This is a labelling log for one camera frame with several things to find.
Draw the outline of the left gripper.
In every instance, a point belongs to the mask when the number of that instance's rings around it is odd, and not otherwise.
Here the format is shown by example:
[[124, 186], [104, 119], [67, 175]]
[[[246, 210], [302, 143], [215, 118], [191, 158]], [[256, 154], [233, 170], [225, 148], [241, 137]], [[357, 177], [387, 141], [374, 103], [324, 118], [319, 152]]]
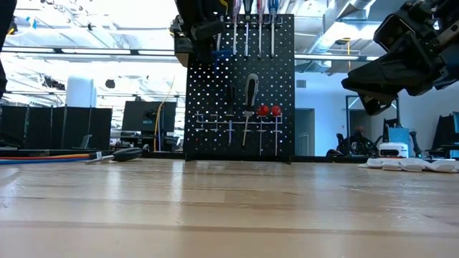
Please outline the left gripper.
[[224, 18], [230, 12], [230, 0], [175, 0], [183, 34], [195, 41], [194, 51], [200, 62], [214, 61], [214, 36], [224, 30]]

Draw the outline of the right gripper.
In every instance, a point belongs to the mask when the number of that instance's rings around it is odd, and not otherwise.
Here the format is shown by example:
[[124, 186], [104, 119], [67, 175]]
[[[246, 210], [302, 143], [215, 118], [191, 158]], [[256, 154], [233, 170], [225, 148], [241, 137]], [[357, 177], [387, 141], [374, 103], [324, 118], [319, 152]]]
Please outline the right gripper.
[[405, 3], [408, 27], [401, 55], [386, 54], [348, 73], [343, 88], [359, 94], [368, 115], [378, 115], [396, 98], [369, 95], [422, 95], [459, 82], [459, 3]]

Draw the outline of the blue T-handle hex key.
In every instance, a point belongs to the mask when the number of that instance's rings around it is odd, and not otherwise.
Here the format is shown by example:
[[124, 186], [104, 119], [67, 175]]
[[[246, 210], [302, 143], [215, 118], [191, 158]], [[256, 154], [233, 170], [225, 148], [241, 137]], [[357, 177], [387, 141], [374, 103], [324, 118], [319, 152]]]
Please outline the blue T-handle hex key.
[[231, 57], [233, 54], [233, 51], [230, 49], [227, 50], [216, 50], [212, 52], [212, 57], [214, 58], [214, 64], [213, 64], [213, 72], [214, 74], [217, 73], [217, 68], [218, 68], [218, 63], [221, 59], [227, 59], [228, 57]]

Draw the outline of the large red-handled screwdriver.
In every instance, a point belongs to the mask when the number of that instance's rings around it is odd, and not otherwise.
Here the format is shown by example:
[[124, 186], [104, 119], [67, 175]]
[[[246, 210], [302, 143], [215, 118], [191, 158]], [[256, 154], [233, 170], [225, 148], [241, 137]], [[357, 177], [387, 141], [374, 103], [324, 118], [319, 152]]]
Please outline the large red-handled screwdriver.
[[233, 24], [233, 42], [232, 42], [232, 52], [235, 56], [237, 54], [237, 22], [238, 16], [241, 9], [241, 0], [232, 0], [232, 24]]

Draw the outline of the grey black handled screwdriver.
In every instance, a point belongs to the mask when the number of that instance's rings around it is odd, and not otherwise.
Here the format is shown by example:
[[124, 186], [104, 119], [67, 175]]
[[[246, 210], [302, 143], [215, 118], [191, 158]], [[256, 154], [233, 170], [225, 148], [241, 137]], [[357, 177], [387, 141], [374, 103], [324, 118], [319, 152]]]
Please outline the grey black handled screwdriver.
[[252, 3], [253, 3], [253, 0], [243, 0], [244, 10], [245, 10], [245, 50], [244, 50], [245, 59], [247, 59], [249, 56], [249, 30], [250, 30]]
[[253, 108], [255, 106], [255, 99], [258, 93], [259, 77], [252, 73], [247, 76], [245, 86], [245, 110], [243, 115], [245, 117], [245, 128], [243, 130], [242, 147], [245, 147], [247, 138], [247, 128], [250, 117], [254, 114]]

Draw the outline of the small red-handled screwdriver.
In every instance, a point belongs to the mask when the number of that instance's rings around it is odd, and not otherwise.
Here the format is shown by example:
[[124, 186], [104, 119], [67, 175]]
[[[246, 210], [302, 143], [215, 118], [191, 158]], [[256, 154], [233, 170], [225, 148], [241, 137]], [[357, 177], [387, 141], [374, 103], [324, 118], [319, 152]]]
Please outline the small red-handled screwdriver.
[[265, 0], [257, 0], [258, 15], [258, 58], [262, 57], [262, 26], [264, 24]]

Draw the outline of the red-handled wiha tool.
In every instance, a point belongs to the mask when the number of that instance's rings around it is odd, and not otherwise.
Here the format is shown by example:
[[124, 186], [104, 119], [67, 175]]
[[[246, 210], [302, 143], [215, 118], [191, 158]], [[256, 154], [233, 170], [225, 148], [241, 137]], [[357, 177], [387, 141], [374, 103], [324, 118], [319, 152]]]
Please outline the red-handled wiha tool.
[[271, 113], [275, 118], [275, 156], [278, 155], [278, 133], [279, 133], [279, 122], [282, 120], [282, 110], [279, 105], [272, 106]]
[[260, 144], [259, 154], [260, 155], [262, 155], [262, 150], [263, 150], [262, 135], [265, 132], [265, 130], [263, 129], [263, 123], [264, 123], [264, 118], [268, 115], [268, 113], [269, 113], [269, 107], [267, 105], [259, 106], [257, 108], [257, 111], [256, 111], [257, 117], [260, 120], [260, 127], [259, 127], [259, 134], [260, 134], [260, 138], [259, 138], [259, 144]]

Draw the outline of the small blue-handled screwdriver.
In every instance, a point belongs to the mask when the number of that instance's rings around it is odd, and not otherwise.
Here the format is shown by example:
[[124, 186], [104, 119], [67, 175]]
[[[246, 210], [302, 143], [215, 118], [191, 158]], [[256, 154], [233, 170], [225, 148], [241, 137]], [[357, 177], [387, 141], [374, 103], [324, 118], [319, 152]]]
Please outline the small blue-handled screwdriver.
[[279, 0], [268, 0], [268, 9], [270, 12], [270, 23], [271, 23], [271, 44], [270, 44], [270, 56], [275, 56], [275, 24], [277, 21], [277, 12], [279, 7]]

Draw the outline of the slim black-handled screwdriver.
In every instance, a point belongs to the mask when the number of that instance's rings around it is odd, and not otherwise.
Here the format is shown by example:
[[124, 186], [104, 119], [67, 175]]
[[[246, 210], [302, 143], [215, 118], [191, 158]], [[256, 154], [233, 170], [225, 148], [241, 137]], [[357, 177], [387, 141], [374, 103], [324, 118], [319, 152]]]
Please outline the slim black-handled screwdriver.
[[143, 150], [141, 148], [124, 148], [111, 154], [104, 155], [102, 152], [91, 153], [86, 164], [104, 163], [108, 161], [126, 162], [140, 158]]

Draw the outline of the black plastic pegboard bin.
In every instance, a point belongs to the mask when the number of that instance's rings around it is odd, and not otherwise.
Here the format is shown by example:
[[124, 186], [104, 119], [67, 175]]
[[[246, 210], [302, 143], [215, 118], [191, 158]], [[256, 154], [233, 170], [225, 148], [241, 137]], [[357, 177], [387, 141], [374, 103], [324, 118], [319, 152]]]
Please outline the black plastic pegboard bin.
[[189, 61], [196, 57], [193, 45], [182, 36], [174, 37], [174, 55], [183, 67], [188, 67]]

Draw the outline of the blue box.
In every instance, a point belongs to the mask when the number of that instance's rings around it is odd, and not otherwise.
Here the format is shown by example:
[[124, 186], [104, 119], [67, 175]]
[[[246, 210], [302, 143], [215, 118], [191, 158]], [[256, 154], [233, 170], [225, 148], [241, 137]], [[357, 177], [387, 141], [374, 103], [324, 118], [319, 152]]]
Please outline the blue box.
[[410, 130], [408, 128], [388, 128], [388, 138], [391, 143], [404, 143], [409, 145]]

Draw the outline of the white box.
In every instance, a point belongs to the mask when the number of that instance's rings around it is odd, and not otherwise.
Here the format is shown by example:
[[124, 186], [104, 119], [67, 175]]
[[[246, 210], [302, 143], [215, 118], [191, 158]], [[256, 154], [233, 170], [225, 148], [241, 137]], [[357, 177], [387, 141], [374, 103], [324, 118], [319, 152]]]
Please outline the white box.
[[379, 145], [379, 156], [385, 158], [408, 158], [409, 148], [406, 143], [381, 143]]

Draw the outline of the white work glove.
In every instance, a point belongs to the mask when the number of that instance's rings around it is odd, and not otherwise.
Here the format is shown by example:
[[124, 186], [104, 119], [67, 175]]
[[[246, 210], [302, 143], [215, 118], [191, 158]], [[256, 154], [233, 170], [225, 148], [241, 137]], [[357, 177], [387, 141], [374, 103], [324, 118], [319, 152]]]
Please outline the white work glove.
[[459, 161], [450, 159], [425, 160], [421, 158], [369, 158], [359, 168], [385, 171], [459, 173]]

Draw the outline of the grey door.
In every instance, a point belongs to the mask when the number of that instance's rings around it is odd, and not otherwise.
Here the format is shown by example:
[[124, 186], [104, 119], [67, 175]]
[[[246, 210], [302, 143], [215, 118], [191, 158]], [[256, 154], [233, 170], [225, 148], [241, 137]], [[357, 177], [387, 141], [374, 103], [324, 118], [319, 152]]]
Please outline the grey door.
[[295, 110], [295, 154], [315, 155], [315, 110]]

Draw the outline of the white column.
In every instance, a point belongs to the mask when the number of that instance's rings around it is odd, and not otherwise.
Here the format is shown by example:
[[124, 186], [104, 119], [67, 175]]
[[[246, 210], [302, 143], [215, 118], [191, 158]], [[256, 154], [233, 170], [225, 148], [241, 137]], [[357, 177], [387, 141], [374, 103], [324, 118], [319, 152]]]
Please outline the white column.
[[74, 108], [95, 108], [97, 106], [97, 88], [94, 79], [79, 75], [70, 75], [66, 86], [66, 105]]

